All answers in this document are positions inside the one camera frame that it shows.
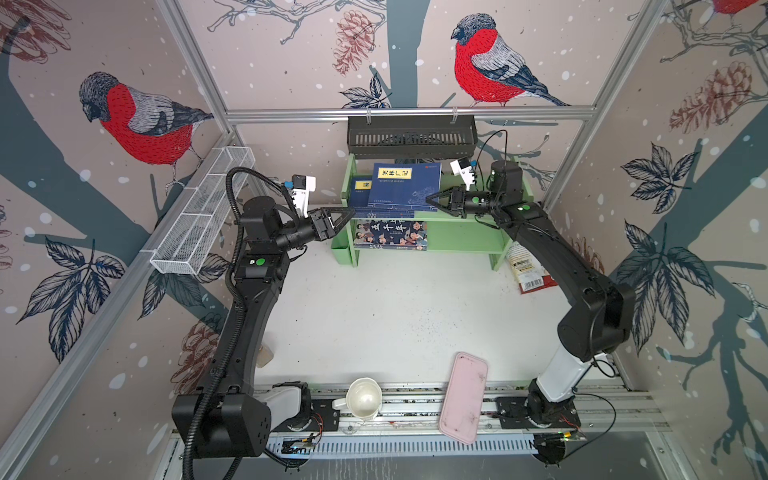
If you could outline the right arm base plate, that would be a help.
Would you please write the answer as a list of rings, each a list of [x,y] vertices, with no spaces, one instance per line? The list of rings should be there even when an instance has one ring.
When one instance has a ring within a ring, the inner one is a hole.
[[[506,396],[494,400],[495,418],[505,430],[581,428],[573,399],[549,402],[544,397]]]

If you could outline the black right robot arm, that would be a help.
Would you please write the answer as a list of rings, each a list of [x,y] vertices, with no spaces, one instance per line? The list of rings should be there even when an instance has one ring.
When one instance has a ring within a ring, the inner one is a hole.
[[[630,336],[635,291],[591,266],[556,231],[541,206],[526,199],[523,172],[515,162],[492,164],[485,191],[452,187],[426,197],[428,205],[454,217],[492,217],[495,227],[522,245],[550,273],[570,310],[557,326],[560,347],[528,387],[528,418],[547,426],[573,407],[575,388],[600,354]]]

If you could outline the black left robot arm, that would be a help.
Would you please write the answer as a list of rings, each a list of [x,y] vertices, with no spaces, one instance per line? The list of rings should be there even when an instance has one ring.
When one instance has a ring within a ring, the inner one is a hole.
[[[172,419],[184,439],[185,479],[193,478],[195,460],[210,458],[231,459],[225,474],[231,479],[243,459],[266,453],[274,428],[286,424],[302,429],[320,421],[306,383],[277,383],[258,394],[252,375],[269,316],[294,260],[290,251],[335,237],[355,211],[317,208],[284,221],[283,209],[270,196],[234,207],[237,243],[225,274],[233,305],[207,373],[172,407]]]

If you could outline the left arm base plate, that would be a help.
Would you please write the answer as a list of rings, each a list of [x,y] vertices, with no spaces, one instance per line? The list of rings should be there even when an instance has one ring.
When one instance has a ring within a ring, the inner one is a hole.
[[[273,432],[336,432],[339,428],[340,411],[306,382],[274,384],[255,398],[270,409]]]

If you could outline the colourful cartoon cover book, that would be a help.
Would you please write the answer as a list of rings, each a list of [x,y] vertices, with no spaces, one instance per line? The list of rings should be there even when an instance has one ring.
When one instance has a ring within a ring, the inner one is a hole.
[[[405,220],[365,220],[353,229],[356,249],[428,250],[426,222]]]

